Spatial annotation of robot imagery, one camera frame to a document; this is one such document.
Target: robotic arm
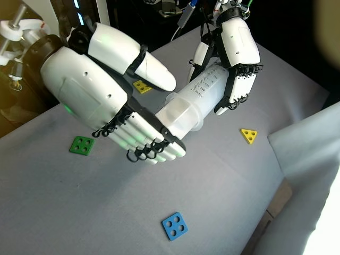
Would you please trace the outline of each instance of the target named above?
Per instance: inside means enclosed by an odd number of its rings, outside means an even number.
[[[203,78],[218,84],[218,95],[211,88],[200,87],[214,98],[217,115],[228,108],[236,108],[247,99],[260,69],[256,44],[243,21],[247,11],[242,11],[241,1],[218,3],[221,3],[219,11],[214,13],[218,17],[217,29],[202,37],[189,74],[190,84],[197,82],[210,58],[220,57],[224,68],[209,68],[206,70],[208,75]],[[13,19],[16,27],[11,26],[11,22],[0,23],[1,35],[6,41],[20,41],[24,50],[18,53],[21,55],[18,63],[23,63],[34,76],[42,77],[45,86],[66,110],[95,130],[94,137],[110,137],[127,150],[127,158],[132,162],[143,160],[156,164],[185,156],[181,139],[187,132],[177,135],[162,119],[164,113],[174,109],[171,106],[176,107],[175,99],[155,116],[132,97],[132,87],[126,81],[129,76],[141,79],[155,89],[174,90],[175,78],[147,52],[145,45],[115,28],[86,22],[72,31],[65,46],[62,42],[66,40],[50,35],[48,26],[42,21],[21,20],[22,8],[25,7],[21,6]],[[29,33],[39,36],[25,36]],[[15,54],[5,51],[8,44],[0,47],[2,65],[15,58]],[[187,103],[183,98],[176,102]],[[194,125],[200,126],[212,108],[207,110],[200,105],[194,108],[192,114],[200,115],[200,124]]]

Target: white cable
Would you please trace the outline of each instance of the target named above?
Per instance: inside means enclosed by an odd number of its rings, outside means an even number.
[[[177,28],[176,32],[174,33],[174,35],[171,38],[171,41],[173,41],[173,39],[175,38],[175,35],[178,33],[179,29],[180,29],[180,27]]]

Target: yellow block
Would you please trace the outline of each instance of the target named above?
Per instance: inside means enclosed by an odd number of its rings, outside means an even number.
[[[257,136],[257,131],[256,130],[250,130],[250,129],[241,129],[241,133],[245,140],[252,145],[256,136]]]
[[[146,93],[146,92],[148,92],[148,91],[150,91],[152,89],[152,87],[149,87],[148,85],[146,85],[141,80],[135,81],[133,83],[133,85],[139,91],[139,93],[141,93],[141,94],[144,94],[144,93]]]

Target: table surface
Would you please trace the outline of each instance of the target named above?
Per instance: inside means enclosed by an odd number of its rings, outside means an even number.
[[[153,53],[186,82],[195,29]],[[61,105],[0,139],[0,254],[239,254],[283,175],[267,135],[319,111],[328,93],[259,46],[263,71],[249,100],[184,139],[187,155],[150,166],[110,139],[72,154],[91,130]],[[167,93],[137,95],[156,112]],[[248,145],[240,129],[259,131]],[[170,242],[161,221],[189,231]]]

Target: green square block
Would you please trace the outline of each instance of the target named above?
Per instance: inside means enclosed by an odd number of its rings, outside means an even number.
[[[88,156],[95,141],[88,137],[75,137],[70,152]]]

